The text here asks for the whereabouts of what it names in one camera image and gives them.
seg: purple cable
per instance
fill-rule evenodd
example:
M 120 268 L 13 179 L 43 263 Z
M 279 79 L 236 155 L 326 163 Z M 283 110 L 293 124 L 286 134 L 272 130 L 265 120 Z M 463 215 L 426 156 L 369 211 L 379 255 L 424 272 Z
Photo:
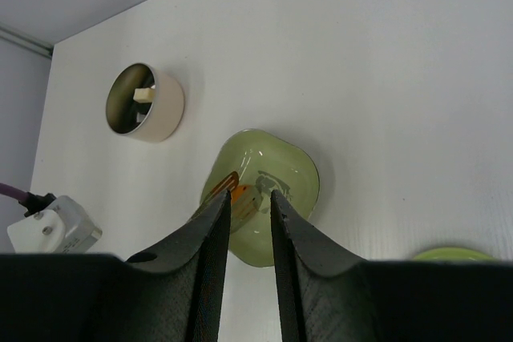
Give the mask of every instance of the purple cable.
M 25 202 L 29 198 L 28 192 L 4 183 L 0 183 L 0 195 L 8 196 L 19 202 Z

